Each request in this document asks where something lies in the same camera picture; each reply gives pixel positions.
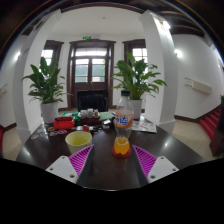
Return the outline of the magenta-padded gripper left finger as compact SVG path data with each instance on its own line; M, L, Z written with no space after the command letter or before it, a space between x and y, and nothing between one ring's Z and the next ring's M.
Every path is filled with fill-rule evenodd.
M87 146L69 157L59 157L47 171L72 183L85 184L94 155L94 146Z

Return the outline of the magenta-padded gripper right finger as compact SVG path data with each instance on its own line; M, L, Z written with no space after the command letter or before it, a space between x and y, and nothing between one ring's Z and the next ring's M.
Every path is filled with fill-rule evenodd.
M132 148L136 155L136 170L140 183L152 183L178 171L165 156L156 157L136 145Z

